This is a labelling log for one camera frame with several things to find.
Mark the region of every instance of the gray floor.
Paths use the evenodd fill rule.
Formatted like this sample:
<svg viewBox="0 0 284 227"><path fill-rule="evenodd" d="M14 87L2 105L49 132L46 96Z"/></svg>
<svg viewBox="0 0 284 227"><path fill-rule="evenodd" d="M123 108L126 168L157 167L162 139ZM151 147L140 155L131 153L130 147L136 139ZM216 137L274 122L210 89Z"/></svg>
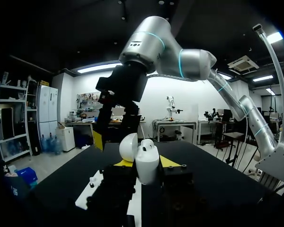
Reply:
<svg viewBox="0 0 284 227"><path fill-rule="evenodd" d="M37 182L40 183L81 151L82 149L74 148L73 150L60 155L42 153L38 156L25 156L17 159L14 162L11 162L9 166L14 165L17 170L31 167L36 172L38 177Z"/></svg>
<svg viewBox="0 0 284 227"><path fill-rule="evenodd" d="M235 141L233 143L236 148L237 148L237 142ZM245 167L247 166L248 162L250 161L253 153L255 152L255 150L257 149L256 147L252 146L252 145L249 145L247 144L246 146L246 150L244 152L244 149L245 149L245 143L240 143L239 144L239 157L238 157L238 161L235 165L235 168L238 169L240 172L242 172ZM206 144L204 146L201 146L201 145L197 145L199 148L203 149L204 151L208 152L209 154L213 155L213 156L216 156L218 159L220 160L223 160L225 162L225 159L228 157L229 155L229 152L231 150L230 147L228 147L227 149L226 148L223 148L223 151L219 150L218 152L218 149L214 148L213 147L213 144ZM236 148L232 148L232 151L231 151L231 159L233 159L234 155L235 155L235 152L236 152ZM248 165L248 167L246 168L246 170L244 171L245 174L248 174L248 170L249 169L253 169L255 170L255 164L257 162L255 160L251 160L250 164ZM251 176L252 179L258 181L259 180L259 177L254 177L254 176ZM282 195L284 193L284 188L281 189L280 191L278 191L278 194Z"/></svg>
<svg viewBox="0 0 284 227"><path fill-rule="evenodd" d="M224 148L223 151L214 148L213 145L207 144L204 146L197 145L204 151L208 152L209 154L216 156L220 160L224 160L228 157L229 152L230 152L230 147L227 149ZM250 161L253 153L256 150L256 147L252 145L247 145L246 150L244 152L245 144L240 143L239 145L239 158L238 161L235 165L235 168L238 169L239 171L243 171ZM38 156L25 156L23 158L17 159L14 162L11 162L10 165L15 165L16 169L23 169L26 167L31 167L32 169L35 170L37 177L38 177L38 183L44 180L46 177L48 177L50 174L52 174L55 170L63 166L65 163L67 163L69 160L71 160L73 157L75 157L77 154L79 154L82 151L82 149L73 149L67 153L62 153L61 155L53 155L53 154L46 154L42 153ZM234 154L235 154L236 149L233 148L231 152L231 159L233 159ZM255 164L257 162L255 160L252 160L249 166L247 167L246 171L244 172L245 174L248 173L249 169L256 169ZM254 180L258 180L259 177L252 177ZM284 189L279 191L279 194L283 194Z"/></svg>

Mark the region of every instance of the white wall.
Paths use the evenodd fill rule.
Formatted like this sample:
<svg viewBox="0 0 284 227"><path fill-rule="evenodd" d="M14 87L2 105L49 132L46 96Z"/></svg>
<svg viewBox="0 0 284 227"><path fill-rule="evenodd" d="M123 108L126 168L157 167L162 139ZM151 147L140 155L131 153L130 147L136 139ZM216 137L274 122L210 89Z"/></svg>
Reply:
<svg viewBox="0 0 284 227"><path fill-rule="evenodd" d="M256 107L262 108L262 97L256 94L253 91L249 91L249 96L251 97L252 101L255 103Z"/></svg>
<svg viewBox="0 0 284 227"><path fill-rule="evenodd" d="M112 71L95 72L74 77L72 88L72 109L77 108L76 95L96 91L96 84L100 77L109 77ZM192 117L204 118L205 111L228 109L227 104L208 81L185 82L169 78L150 78L147 82L142 99L138 106L140 113L145 116L143 124L145 136L152 137L151 122L154 119L164 118L168 115L167 96L173 96L178 109L184 110L175 114L176 119L197 121Z"/></svg>
<svg viewBox="0 0 284 227"><path fill-rule="evenodd" d="M95 92L100 77L109 77L112 71L95 72L73 78L71 108L77 109L77 94Z"/></svg>
<svg viewBox="0 0 284 227"><path fill-rule="evenodd" d="M230 83L230 86L236 95L237 99L240 99L242 96L249 96L248 84L242 80L237 80Z"/></svg>
<svg viewBox="0 0 284 227"><path fill-rule="evenodd" d="M73 84L74 77L67 73L61 73L53 77L52 86L58 89L57 120L59 122L64 122L64 119L69 115L69 111L73 109Z"/></svg>
<svg viewBox="0 0 284 227"><path fill-rule="evenodd" d="M52 87L58 89L58 97L57 97L57 121L61 122L60 118L60 105L61 105L61 88L62 88L62 82L63 82L63 75L64 73L61 73L57 76L53 77L52 80Z"/></svg>
<svg viewBox="0 0 284 227"><path fill-rule="evenodd" d="M272 96L272 108L280 113L279 115L281 116L281 113L283 113L283 107L282 107L282 97L281 96ZM264 96L262 97L262 110L264 111L269 111L270 107L270 96Z"/></svg>

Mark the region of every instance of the ceiling spotlight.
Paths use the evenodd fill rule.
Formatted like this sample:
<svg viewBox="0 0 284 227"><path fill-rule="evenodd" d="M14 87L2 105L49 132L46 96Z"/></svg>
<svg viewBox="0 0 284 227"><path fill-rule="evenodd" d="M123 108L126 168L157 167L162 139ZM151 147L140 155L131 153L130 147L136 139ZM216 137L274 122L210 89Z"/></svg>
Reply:
<svg viewBox="0 0 284 227"><path fill-rule="evenodd" d="M91 71L97 71L97 70L104 70L104 69L112 69L116 67L117 65L122 65L121 63L112 63L112 64L106 64L106 65L98 65L93 66L81 70L77 70L79 73L85 73L85 72L91 72Z"/></svg>
<svg viewBox="0 0 284 227"><path fill-rule="evenodd" d="M226 76L226 75L224 75L224 74L221 74L221 73L219 73L225 80L229 80L229 79L231 79L231 77L229 77L229 76Z"/></svg>
<svg viewBox="0 0 284 227"><path fill-rule="evenodd" d="M279 32L276 32L276 33L273 33L273 34L267 36L267 40L269 41L270 44L273 44L273 43L280 41L282 39L283 39L283 37Z"/></svg>
<svg viewBox="0 0 284 227"><path fill-rule="evenodd" d="M265 79L272 79L272 78L273 78L273 75L269 75L269 76L266 76L266 77L260 77L260 78L253 79L253 81L257 82L257 81L261 81L261 80L265 80Z"/></svg>
<svg viewBox="0 0 284 227"><path fill-rule="evenodd" d="M272 96L275 96L275 93L270 88L266 88L266 91L268 91Z"/></svg>

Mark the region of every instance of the air conditioner vent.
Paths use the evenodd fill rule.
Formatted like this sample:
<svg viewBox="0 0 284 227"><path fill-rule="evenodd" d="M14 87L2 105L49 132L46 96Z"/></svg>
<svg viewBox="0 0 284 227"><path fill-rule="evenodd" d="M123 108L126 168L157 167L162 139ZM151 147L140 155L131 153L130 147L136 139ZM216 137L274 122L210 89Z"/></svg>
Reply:
<svg viewBox="0 0 284 227"><path fill-rule="evenodd" d="M255 64L248 56L243 56L229 64L227 64L229 66L230 69L234 68L237 71L245 71L245 70L249 70L251 68L256 68L258 69L259 66L257 64Z"/></svg>

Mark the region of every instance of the black tabletop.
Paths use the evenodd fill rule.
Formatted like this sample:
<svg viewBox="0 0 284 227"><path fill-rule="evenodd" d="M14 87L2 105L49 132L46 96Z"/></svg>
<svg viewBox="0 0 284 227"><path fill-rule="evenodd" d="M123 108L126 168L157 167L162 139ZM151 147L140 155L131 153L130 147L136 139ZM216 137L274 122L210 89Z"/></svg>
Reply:
<svg viewBox="0 0 284 227"><path fill-rule="evenodd" d="M196 189L211 208L256 203L267 192L258 182L195 145L175 141L159 142L156 146L161 155L187 165L193 172ZM45 178L33 194L46 210L65 209L76 201L97 170L119 161L119 144L106 144L104 152L91 146ZM157 209L159 193L157 185L142 186L143 226L150 226L149 216Z"/></svg>

